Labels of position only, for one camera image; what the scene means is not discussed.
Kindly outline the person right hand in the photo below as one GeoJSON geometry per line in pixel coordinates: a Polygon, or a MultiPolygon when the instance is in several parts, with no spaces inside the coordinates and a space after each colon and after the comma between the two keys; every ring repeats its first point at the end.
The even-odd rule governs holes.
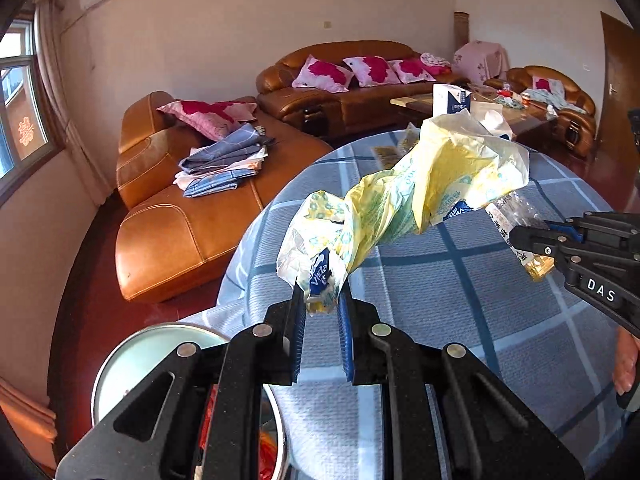
{"type": "Polygon", "coordinates": [[[613,384],[616,393],[622,396],[629,392],[636,378],[640,342],[623,327],[617,330],[613,384]]]}

